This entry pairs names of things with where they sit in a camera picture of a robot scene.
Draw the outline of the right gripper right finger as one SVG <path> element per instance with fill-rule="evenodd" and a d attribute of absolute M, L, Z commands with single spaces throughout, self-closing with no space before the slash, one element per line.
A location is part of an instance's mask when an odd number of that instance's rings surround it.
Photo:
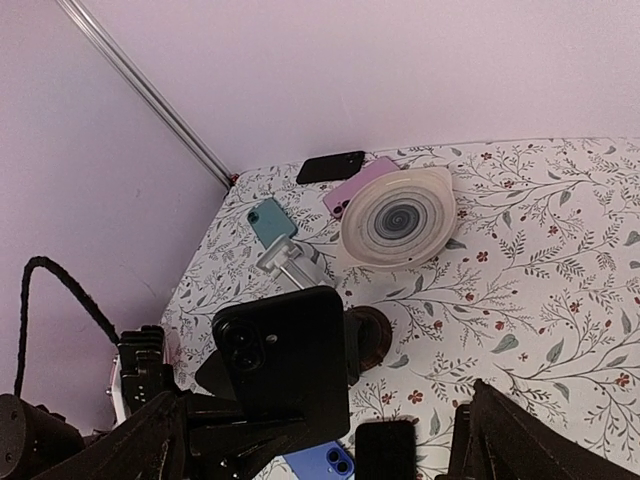
<path fill-rule="evenodd" d="M 457 407 L 447 472 L 440 479 L 637 479 L 638 474 L 563 437 L 477 379 Z"/>

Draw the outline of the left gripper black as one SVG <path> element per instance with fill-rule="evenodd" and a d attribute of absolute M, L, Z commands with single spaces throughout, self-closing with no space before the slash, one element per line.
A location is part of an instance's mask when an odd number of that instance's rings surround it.
<path fill-rule="evenodd" d="M 185 414 L 186 466 L 181 479 L 230 478 L 231 462 L 218 451 L 222 445 L 220 434 L 223 426 L 239 419 L 239 407 L 212 396 L 175 394 L 182 400 Z M 42 405 L 33 406 L 16 395 L 4 394 L 1 476 L 39 479 L 39 474 L 82 452 L 113 430 L 86 438 L 63 416 Z"/>

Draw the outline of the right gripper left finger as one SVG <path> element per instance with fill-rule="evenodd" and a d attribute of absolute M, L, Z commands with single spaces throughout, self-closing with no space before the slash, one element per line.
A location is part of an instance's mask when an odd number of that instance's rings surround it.
<path fill-rule="evenodd" d="M 111 433 L 39 479 L 181 479 L 186 466 L 182 400 L 164 392 Z"/>

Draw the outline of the small black phone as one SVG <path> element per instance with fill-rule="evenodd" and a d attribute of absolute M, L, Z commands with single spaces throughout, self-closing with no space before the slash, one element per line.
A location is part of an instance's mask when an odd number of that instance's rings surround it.
<path fill-rule="evenodd" d="M 318 443 L 349 431 L 344 311 L 333 288 L 226 307 L 212 334 L 247 417 L 297 414 Z"/>

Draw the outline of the round wooden base stand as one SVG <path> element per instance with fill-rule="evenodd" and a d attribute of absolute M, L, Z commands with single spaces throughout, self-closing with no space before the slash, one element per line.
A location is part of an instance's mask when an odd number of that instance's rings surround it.
<path fill-rule="evenodd" d="M 349 386 L 362 374 L 378 366 L 392 343 L 392 327 L 387 316 L 371 306 L 355 306 L 344 312 Z M 221 354 L 214 351 L 195 373 L 196 383 L 213 396 L 235 401 L 233 386 Z"/>

